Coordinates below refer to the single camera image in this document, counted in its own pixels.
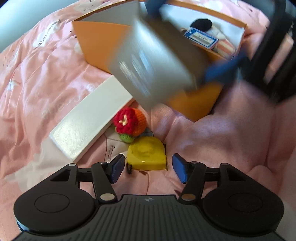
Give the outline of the orange plush keychain with tag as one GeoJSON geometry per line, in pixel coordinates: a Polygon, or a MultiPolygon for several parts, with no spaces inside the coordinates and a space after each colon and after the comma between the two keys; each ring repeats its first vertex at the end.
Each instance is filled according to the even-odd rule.
{"type": "Polygon", "coordinates": [[[208,50],[213,49],[219,42],[219,39],[215,36],[216,30],[213,31],[213,27],[211,27],[206,32],[203,32],[196,28],[182,28],[181,34],[187,39],[193,41],[198,45],[201,45],[208,50]]]}

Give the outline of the yellow tape measure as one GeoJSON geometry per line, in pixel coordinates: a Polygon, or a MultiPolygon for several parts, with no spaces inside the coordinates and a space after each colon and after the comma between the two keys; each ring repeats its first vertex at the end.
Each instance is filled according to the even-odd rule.
{"type": "Polygon", "coordinates": [[[155,137],[136,138],[128,147],[126,163],[129,171],[164,170],[167,168],[164,144],[155,137]]]}

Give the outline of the white black plush toy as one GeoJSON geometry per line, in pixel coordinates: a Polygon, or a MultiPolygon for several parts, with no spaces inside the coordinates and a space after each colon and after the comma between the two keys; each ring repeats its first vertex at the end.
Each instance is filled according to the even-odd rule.
{"type": "Polygon", "coordinates": [[[190,27],[205,32],[218,39],[218,43],[212,48],[214,52],[220,56],[230,59],[235,54],[234,45],[226,38],[226,36],[213,25],[209,19],[196,19],[191,23],[190,27]]]}

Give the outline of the red orange crochet fruit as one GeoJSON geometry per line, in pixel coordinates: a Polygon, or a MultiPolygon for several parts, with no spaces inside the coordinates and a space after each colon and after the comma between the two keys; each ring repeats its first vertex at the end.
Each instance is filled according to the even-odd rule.
{"type": "Polygon", "coordinates": [[[147,128],[145,115],[136,108],[123,108],[119,110],[112,122],[119,138],[128,144],[144,133],[147,128]]]}

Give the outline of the orange white cardboard box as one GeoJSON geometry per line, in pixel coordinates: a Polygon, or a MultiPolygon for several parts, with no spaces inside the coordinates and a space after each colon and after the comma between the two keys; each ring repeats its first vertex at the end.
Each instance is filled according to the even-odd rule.
{"type": "Polygon", "coordinates": [[[146,110],[164,103],[192,121],[232,81],[246,24],[182,1],[120,1],[73,22],[86,61],[146,110]]]}

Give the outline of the pink patterned duvet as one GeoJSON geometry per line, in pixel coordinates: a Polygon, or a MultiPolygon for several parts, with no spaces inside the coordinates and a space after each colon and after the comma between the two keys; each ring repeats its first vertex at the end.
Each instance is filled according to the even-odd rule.
{"type": "MultiPolygon", "coordinates": [[[[109,77],[86,63],[72,22],[111,1],[78,1],[56,11],[1,53],[1,240],[20,232],[13,205],[68,164],[49,133],[109,77]]],[[[214,113],[191,122],[168,106],[146,115],[166,155],[210,167],[227,162],[295,207],[295,99],[274,106],[242,81],[214,113]]]]}

